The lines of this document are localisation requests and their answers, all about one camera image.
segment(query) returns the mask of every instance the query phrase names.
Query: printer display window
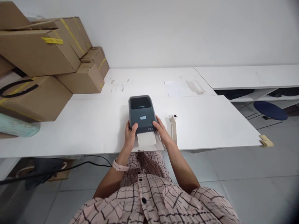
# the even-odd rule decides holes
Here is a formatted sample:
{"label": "printer display window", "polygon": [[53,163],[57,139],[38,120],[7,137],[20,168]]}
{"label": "printer display window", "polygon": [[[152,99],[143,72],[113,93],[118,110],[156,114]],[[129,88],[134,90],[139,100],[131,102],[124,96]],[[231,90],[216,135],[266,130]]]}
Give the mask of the printer display window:
{"label": "printer display window", "polygon": [[131,98],[131,109],[142,109],[151,107],[150,100],[147,97]]}

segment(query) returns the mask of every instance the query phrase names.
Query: left hand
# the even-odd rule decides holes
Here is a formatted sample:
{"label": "left hand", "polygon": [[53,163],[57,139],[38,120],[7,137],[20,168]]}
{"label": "left hand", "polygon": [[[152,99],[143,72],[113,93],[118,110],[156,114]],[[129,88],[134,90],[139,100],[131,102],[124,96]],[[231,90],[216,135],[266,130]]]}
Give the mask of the left hand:
{"label": "left hand", "polygon": [[129,127],[129,122],[127,122],[126,124],[126,129],[125,129],[125,144],[123,149],[127,149],[132,151],[133,147],[134,147],[134,142],[135,142],[135,135],[136,135],[136,130],[138,128],[138,124],[135,123],[132,126],[132,130],[130,131],[130,127]]}

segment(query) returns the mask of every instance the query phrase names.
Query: blue stool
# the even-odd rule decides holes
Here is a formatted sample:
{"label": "blue stool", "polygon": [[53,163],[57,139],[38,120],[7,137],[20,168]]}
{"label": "blue stool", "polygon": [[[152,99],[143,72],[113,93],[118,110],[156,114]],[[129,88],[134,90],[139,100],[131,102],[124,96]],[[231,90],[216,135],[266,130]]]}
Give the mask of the blue stool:
{"label": "blue stool", "polygon": [[262,128],[266,128],[266,127],[270,127],[270,126],[273,126],[273,125],[276,125],[276,124],[280,124],[280,123],[284,122],[285,120],[287,120],[287,118],[288,118],[287,113],[283,109],[281,109],[280,107],[278,107],[278,106],[276,106],[272,103],[269,103],[269,102],[266,102],[266,101],[256,101],[256,102],[253,103],[253,106],[258,112],[254,113],[250,116],[247,116],[246,118],[251,117],[255,114],[261,113],[260,115],[265,115],[266,116],[266,120],[268,118],[271,118],[271,119],[280,121],[278,123],[268,125],[268,126],[265,126],[265,127],[262,127]]}

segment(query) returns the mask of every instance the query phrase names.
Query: paper roll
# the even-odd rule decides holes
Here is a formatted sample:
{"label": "paper roll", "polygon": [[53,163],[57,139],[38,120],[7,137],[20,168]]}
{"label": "paper roll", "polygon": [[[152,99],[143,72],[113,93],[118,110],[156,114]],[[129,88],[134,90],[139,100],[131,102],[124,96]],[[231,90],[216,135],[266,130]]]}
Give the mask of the paper roll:
{"label": "paper roll", "polygon": [[172,126],[172,140],[174,140],[175,143],[177,143],[177,115],[172,115],[170,118],[171,126]]}

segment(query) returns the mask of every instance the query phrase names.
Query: hand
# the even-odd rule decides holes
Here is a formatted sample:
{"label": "hand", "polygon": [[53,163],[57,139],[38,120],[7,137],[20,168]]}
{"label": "hand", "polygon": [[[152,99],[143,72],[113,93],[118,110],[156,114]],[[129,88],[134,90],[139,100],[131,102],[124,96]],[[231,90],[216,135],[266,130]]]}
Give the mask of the hand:
{"label": "hand", "polygon": [[157,122],[153,121],[153,125],[155,126],[155,128],[158,130],[162,144],[166,144],[166,143],[171,143],[173,142],[173,140],[171,139],[171,137],[169,136],[166,128],[164,127],[161,119],[156,115],[157,118]]}
{"label": "hand", "polygon": [[125,144],[124,144],[124,149],[132,151],[134,147],[134,142],[135,142],[135,135],[136,135],[136,130],[138,128],[138,124],[135,123],[132,127],[132,130],[130,131],[129,127],[129,120],[126,124],[126,129],[125,129]]}

